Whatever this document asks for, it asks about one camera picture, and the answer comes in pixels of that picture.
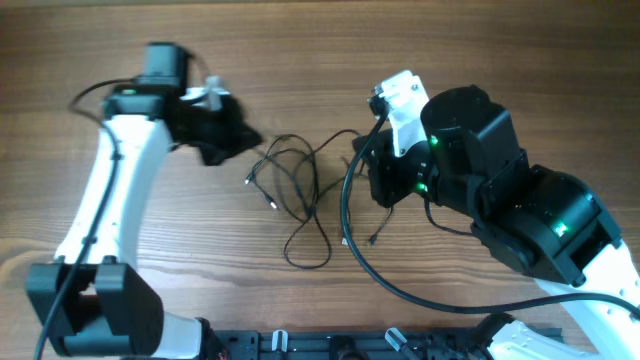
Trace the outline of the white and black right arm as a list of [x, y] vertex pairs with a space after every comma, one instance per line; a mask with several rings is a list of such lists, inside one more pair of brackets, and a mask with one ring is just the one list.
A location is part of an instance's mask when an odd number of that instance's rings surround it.
[[639, 275], [620, 228], [578, 178], [532, 165], [509, 111], [477, 86], [429, 97], [418, 85], [378, 85], [376, 122], [354, 143], [373, 199], [410, 194], [469, 217], [469, 235], [561, 304], [599, 359], [639, 355]]

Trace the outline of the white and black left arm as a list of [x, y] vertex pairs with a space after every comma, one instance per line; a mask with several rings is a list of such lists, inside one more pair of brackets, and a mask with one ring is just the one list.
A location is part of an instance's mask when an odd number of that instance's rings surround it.
[[28, 299], [42, 325], [34, 354], [62, 357], [226, 359], [210, 323], [168, 312], [139, 275], [139, 231], [168, 154], [197, 150], [219, 166], [262, 139], [216, 76], [189, 83], [195, 55], [170, 42], [147, 46], [141, 74], [109, 82], [96, 159], [76, 217], [49, 263], [30, 267]]

